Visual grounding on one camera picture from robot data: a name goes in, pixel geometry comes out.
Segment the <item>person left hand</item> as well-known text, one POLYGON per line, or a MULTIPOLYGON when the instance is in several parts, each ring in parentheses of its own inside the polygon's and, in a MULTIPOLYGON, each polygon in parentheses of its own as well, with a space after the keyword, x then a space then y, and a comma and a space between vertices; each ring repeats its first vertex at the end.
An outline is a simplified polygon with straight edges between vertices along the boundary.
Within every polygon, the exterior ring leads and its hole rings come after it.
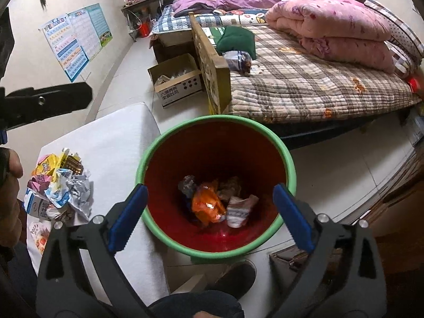
POLYGON ((18 154, 9 151, 9 174, 1 186, 1 246, 13 248, 21 236, 21 220, 19 219, 20 205, 19 179, 23 176, 23 168, 18 154))

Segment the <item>person right hand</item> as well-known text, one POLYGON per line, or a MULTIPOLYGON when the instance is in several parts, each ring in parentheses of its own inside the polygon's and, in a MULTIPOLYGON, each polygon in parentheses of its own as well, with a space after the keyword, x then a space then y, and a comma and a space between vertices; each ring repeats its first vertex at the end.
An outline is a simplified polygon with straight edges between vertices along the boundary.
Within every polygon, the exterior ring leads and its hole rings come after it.
POLYGON ((193 318, 220 318, 217 317, 216 315, 210 314, 208 312, 197 312, 193 318))

